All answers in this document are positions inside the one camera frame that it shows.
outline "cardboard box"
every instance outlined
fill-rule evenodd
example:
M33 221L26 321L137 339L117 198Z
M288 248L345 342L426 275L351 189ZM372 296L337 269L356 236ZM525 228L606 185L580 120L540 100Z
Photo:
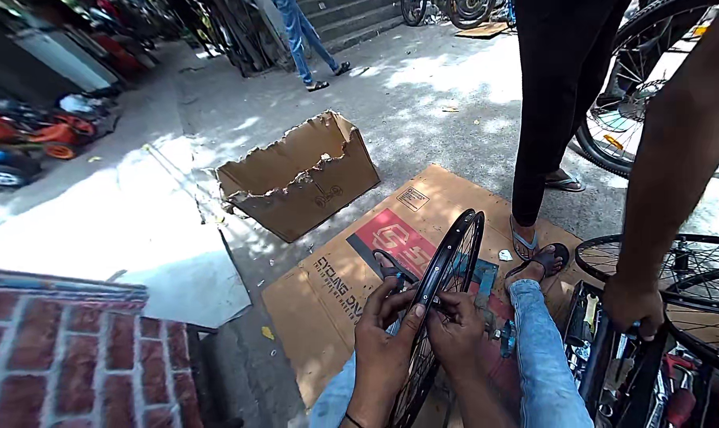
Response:
M217 168L222 200L293 242L380 183L351 122L326 111Z
M499 266L488 307L499 317L511 317L504 276L521 260L512 250L510 204L438 165L423 170L264 290L263 300L272 316L275 335L296 372L307 407L315 403L351 356L354 325L367 296L381 284L370 251L383 248L421 276L449 226L467 208L486 214L479 258ZM536 226L542 246L559 241L573 254L581 241L544 219ZM515 259L500 261L498 252L502 249L509 249ZM597 283L571 262L565 271L544 284L549 313L560 326L565 324L573 286L582 278ZM488 368L494 376L503 377L497 384L501 387L512 382L513 390L519 391L515 361L500 361L498 342L494 340L484 340L483 346L487 355L495 355Z

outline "flip-flop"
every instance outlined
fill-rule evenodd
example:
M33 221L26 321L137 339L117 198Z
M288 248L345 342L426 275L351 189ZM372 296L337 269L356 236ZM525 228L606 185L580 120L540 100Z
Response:
M544 186L549 187L550 189L558 189L564 192L571 193L578 193L587 190L587 185L582 183L581 180L572 176L571 174L569 174L568 176L570 178L566 178L564 180L545 180ZM569 184L578 184L579 188L574 189L573 187L570 187Z
M409 270L407 270L406 268L404 268L397 259L393 258L393 256L391 254L389 254L379 248L376 248L372 251L373 257L375 256L376 253L382 254L383 257L389 259L393 263L393 266L391 266L391 267L384 267L383 265L381 265L381 275L383 276L383 278L393 277L393 276L396 276L398 273L401 273L402 276L404 277L404 280L410 284L414 284L414 283L417 283L420 281L420 279L418 277L416 277L414 273L412 273Z
M568 266L568 261L571 258L571 253L568 251L568 247L565 247L560 242L555 242L554 244L550 244L550 245L555 246L554 253L552 253L552 254L547 253L544 251L544 248L546 248L546 247L542 248L541 250L539 250L538 253L534 254L534 256L532 258L526 260L520 266L510 269L510 271L507 272L507 274L505 275L505 279L522 271L532 261L539 262L544 267L544 275L542 276L542 279L547 278L547 277L552 277L553 275L560 273L561 270L563 270L566 266ZM560 269L558 269L557 273L547 275L547 273L552 272L552 269L554 269L554 267L555 267L555 258L560 258L562 260Z
M315 82L315 86L314 86L314 87L309 88L309 87L307 86L307 91L309 91L309 92L315 92L315 91L319 91L319 90L321 90L321 89L325 89L325 88L327 88L328 86L330 86L330 83L328 83L328 82L322 82L321 80L318 80L318 81Z
M536 233L536 230L534 230L534 239L529 244L528 242L526 242L526 240L522 236L520 236L516 233L515 229L513 229L513 227L512 227L513 220L515 220L515 219L513 219L512 215L510 215L510 231L512 231L512 249L517 254L517 257L521 258L521 260L528 260L529 258L525 257L523 254L521 254L517 250L517 248L515 246L515 240L517 239L517 241L520 242L521 244L523 244L523 246L526 249L533 251L536 249L537 246L539 246L539 235Z
M349 63L349 61L344 61L343 63L341 63L341 65L338 67L338 69L337 69L335 72L333 72L333 73L334 73L336 76L340 76L340 75L342 75L343 73L348 72L351 68L352 68L351 63Z

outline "black pants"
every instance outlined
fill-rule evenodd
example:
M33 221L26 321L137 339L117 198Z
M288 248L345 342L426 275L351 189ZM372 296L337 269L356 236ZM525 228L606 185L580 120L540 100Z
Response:
M515 0L521 46L523 111L512 214L533 225L544 176L560 168L565 147L600 93L627 0Z

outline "blue toy car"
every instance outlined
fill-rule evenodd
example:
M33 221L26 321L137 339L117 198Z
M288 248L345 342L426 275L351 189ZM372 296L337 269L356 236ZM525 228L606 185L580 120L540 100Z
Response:
M27 155L0 150L0 186L22 187L41 171L40 162Z

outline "jeans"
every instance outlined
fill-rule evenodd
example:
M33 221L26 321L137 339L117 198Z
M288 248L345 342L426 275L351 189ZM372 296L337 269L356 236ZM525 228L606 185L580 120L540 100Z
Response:
M320 42L320 36L317 35L315 28L311 25L304 12L298 7L296 0L273 0L277 10L282 15L282 22L286 24L286 31L288 32L288 44L291 48L291 55L293 55L293 61L296 63L298 69L298 75L301 76L301 80L304 84L311 84L312 78L309 72L309 64L307 59L304 57L304 39L306 38L312 49L317 52L322 59L330 66L330 69L334 72L338 69L338 63L336 63L333 56L327 53L325 46L322 46Z
M565 359L563 339L544 305L539 283L520 279L510 287L517 328L517 363L521 371L521 415L526 428L592 428ZM309 415L310 428L335 428L343 419L354 389L356 355L320 394Z
M515 2L523 107L512 215L521 226L536 222L544 176L560 168L565 148L600 93L628 5L629 0Z

